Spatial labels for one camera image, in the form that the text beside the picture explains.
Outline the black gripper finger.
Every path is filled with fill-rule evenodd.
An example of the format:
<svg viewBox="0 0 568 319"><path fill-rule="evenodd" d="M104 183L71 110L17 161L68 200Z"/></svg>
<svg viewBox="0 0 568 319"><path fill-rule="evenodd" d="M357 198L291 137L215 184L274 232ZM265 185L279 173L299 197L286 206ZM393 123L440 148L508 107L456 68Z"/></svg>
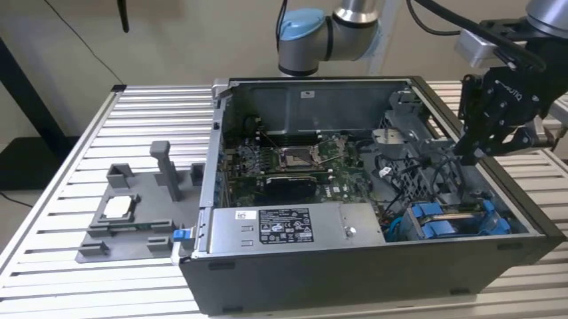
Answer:
<svg viewBox="0 0 568 319"><path fill-rule="evenodd" d="M555 137L541 124L519 127L507 143L488 147L488 156L509 156L553 146Z"/></svg>
<svg viewBox="0 0 568 319"><path fill-rule="evenodd" d="M462 165L474 165L479 161L476 151L485 150L499 121L499 89L493 74L468 74L461 84L458 119L464 127L453 151L461 156Z"/></svg>

